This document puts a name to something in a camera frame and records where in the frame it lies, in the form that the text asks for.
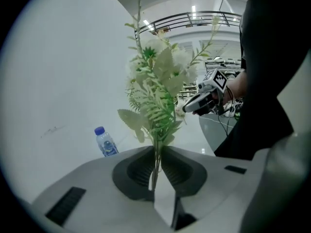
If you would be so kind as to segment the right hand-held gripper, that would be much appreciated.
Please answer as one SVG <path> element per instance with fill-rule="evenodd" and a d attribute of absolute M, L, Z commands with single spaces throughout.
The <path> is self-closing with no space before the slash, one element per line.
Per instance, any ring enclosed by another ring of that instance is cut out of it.
<path fill-rule="evenodd" d="M 209 113 L 222 115 L 225 113 L 223 100 L 226 86 L 225 75 L 217 68 L 210 70 L 197 85 L 198 93 L 183 105 L 183 112 L 195 112 L 199 116 Z"/>

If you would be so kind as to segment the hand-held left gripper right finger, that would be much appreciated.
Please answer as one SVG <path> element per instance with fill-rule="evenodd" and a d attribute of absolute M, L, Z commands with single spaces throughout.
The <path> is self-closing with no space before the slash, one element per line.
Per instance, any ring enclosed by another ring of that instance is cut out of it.
<path fill-rule="evenodd" d="M 207 171 L 203 165 L 171 147 L 162 149 L 161 165 L 177 197 L 194 196 L 207 180 Z"/>

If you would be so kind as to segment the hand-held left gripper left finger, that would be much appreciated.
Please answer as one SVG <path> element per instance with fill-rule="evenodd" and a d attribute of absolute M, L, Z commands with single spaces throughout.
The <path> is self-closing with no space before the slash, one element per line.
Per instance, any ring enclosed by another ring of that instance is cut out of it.
<path fill-rule="evenodd" d="M 133 154 L 116 164 L 112 171 L 115 186 L 129 199 L 154 201 L 149 181 L 155 168 L 154 147 L 130 150 Z"/>

